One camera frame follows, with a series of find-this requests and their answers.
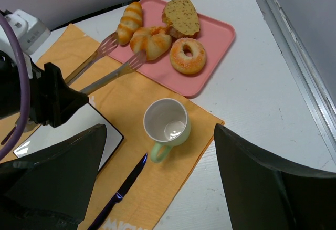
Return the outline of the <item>round striped bread bun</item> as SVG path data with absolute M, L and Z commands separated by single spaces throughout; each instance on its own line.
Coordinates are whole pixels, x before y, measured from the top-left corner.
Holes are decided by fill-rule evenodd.
M 134 53 L 144 50 L 146 60 L 156 60 L 169 50 L 172 37 L 166 33 L 165 27 L 141 27 L 136 30 L 129 45 Z

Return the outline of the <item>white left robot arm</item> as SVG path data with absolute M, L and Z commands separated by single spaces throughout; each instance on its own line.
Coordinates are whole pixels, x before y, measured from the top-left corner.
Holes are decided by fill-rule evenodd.
M 65 83 L 61 70 L 48 62 L 41 69 L 31 55 L 46 41 L 50 30 L 36 17 L 23 10 L 4 11 L 17 37 L 25 58 L 29 87 L 29 122 L 54 128 L 66 123 L 75 112 L 88 103 L 87 95 Z M 20 111 L 20 83 L 15 56 L 4 30 L 1 30 L 1 118 Z

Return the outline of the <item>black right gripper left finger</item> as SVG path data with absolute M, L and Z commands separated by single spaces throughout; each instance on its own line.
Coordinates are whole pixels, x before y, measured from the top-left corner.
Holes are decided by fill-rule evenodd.
M 1 229 L 77 229 L 85 219 L 107 138 L 97 124 L 1 164 Z

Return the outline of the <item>metal serving tongs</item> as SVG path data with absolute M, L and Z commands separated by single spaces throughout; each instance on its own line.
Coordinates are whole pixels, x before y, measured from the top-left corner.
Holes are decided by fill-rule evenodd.
M 101 78 L 80 90 L 85 95 L 90 95 L 98 89 L 106 86 L 115 79 L 140 69 L 146 62 L 146 51 L 141 50 L 135 53 L 126 62 L 114 61 L 109 54 L 119 46 L 118 35 L 116 32 L 108 35 L 98 46 L 96 51 L 80 64 L 70 75 L 65 78 L 65 83 L 71 86 L 88 69 L 95 64 L 104 65 L 107 72 L 99 73 Z

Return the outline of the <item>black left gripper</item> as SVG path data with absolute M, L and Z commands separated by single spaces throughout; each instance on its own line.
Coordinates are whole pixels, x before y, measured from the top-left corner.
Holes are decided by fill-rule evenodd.
M 75 112 L 89 102 L 89 97 L 68 87 L 61 70 L 48 62 L 44 69 L 33 65 L 30 85 L 31 121 L 56 128 L 67 122 Z M 1 51 L 1 119 L 20 110 L 19 73 L 13 60 Z

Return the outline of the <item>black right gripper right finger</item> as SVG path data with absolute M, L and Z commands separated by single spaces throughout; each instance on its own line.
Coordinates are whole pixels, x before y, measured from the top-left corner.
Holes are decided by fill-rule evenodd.
M 221 124 L 214 141 L 233 229 L 335 229 L 335 173 L 282 158 Z

